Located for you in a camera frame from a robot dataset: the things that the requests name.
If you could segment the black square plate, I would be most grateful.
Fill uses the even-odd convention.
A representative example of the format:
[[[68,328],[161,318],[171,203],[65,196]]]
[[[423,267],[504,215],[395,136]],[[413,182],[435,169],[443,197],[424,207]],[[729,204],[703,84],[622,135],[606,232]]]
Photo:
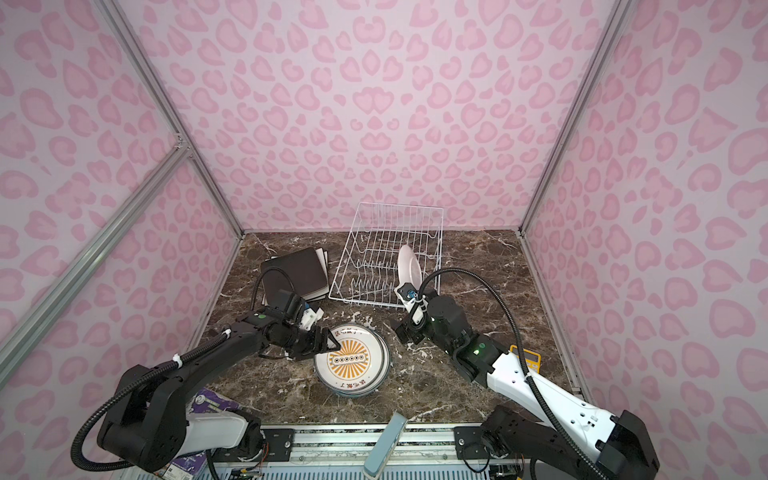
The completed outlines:
[[[325,296],[318,296],[317,293],[325,286],[323,270],[316,249],[305,248],[294,251],[290,254],[280,257],[274,257],[261,264],[263,270],[269,267],[276,267],[286,272],[291,282],[280,273],[268,273],[263,279],[264,299],[263,304],[276,300],[277,293],[280,290],[289,291],[293,286],[293,291],[307,301],[314,301]]]

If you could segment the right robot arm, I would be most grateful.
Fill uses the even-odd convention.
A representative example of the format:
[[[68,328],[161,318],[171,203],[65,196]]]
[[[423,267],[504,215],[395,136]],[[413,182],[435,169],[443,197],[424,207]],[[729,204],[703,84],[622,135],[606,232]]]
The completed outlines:
[[[408,310],[392,325],[402,343],[431,341],[467,381],[518,405],[496,407],[481,424],[480,443],[491,456],[518,454],[576,479],[653,479],[659,473],[659,458],[637,415],[615,415],[542,377],[509,348],[476,332],[450,296],[418,299],[410,283],[396,296]]]

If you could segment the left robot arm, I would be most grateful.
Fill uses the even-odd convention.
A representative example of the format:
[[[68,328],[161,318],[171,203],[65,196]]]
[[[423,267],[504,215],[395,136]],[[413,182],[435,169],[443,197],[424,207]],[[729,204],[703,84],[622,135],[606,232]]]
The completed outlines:
[[[255,416],[241,410],[194,414],[189,407],[227,369],[271,346],[296,361],[339,351],[329,328],[303,325],[309,311],[297,295],[281,292],[277,304],[246,313],[193,350],[154,367],[132,367],[78,431],[73,463],[88,471],[136,466],[156,472],[199,452],[229,450],[244,459],[261,454],[266,441]]]

